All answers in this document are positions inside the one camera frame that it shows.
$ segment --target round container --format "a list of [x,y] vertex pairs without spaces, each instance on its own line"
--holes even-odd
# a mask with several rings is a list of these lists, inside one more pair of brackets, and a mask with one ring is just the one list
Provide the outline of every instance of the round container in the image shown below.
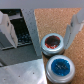
[[69,84],[75,75],[75,66],[68,57],[55,55],[47,62],[46,75],[53,84]]
[[56,33],[51,33],[44,36],[41,41],[41,50],[47,56],[63,53],[63,37]]

